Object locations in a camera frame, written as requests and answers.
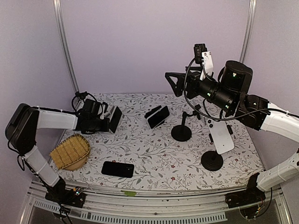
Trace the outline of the white phone dual camera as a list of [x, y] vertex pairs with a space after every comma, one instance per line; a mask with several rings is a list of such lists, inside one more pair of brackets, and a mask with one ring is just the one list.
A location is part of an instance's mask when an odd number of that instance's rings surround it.
[[218, 154], [224, 154], [234, 149], [235, 145], [225, 121], [207, 120], [207, 126]]

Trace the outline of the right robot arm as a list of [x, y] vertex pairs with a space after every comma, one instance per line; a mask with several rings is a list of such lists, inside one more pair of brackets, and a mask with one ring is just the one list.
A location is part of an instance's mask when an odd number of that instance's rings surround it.
[[272, 132], [299, 141], [299, 117], [265, 98], [249, 95], [253, 70], [241, 62], [226, 61], [215, 80], [207, 74], [205, 65], [188, 66], [185, 73], [167, 72], [176, 97], [189, 101], [197, 96], [219, 107], [225, 113], [224, 120], [236, 119], [257, 131]]

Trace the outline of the white-edged phone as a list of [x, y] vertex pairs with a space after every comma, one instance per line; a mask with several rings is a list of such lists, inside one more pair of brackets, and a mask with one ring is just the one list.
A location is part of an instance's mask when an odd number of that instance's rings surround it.
[[118, 106], [113, 106], [109, 114], [109, 132], [115, 133], [122, 119], [122, 111]]
[[149, 116], [146, 120], [149, 124], [149, 127], [153, 129], [162, 124], [166, 120], [166, 118], [169, 117], [169, 115], [170, 112], [168, 106], [164, 106], [155, 113], [153, 113], [151, 116]]

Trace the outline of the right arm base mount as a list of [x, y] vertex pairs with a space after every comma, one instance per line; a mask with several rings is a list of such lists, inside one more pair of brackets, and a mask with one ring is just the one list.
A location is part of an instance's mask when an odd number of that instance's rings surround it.
[[261, 202], [266, 199], [265, 192], [257, 188], [257, 177], [260, 173], [253, 174], [247, 183], [246, 189], [225, 195], [225, 202], [229, 208]]

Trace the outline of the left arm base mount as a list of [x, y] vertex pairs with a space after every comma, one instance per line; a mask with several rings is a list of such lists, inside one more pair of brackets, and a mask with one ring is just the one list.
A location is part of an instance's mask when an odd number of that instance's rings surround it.
[[46, 200], [56, 202], [58, 205], [83, 208], [86, 199], [84, 188], [76, 186], [72, 189], [67, 189], [65, 181], [61, 177], [59, 177], [58, 182], [53, 187], [46, 186], [46, 188]]

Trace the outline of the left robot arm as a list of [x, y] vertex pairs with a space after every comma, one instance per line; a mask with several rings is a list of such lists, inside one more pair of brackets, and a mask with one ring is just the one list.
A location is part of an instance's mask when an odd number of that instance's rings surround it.
[[69, 199], [69, 191], [64, 181], [48, 163], [45, 153], [40, 150], [42, 133], [58, 133], [63, 130], [93, 134], [107, 131], [109, 119], [104, 117], [108, 111], [106, 102], [98, 101], [88, 92], [75, 96], [84, 101], [81, 108], [73, 111], [21, 103], [17, 106], [5, 129], [7, 147], [18, 154], [22, 160], [21, 168], [28, 166], [33, 174], [51, 189], [51, 194], [60, 203]]

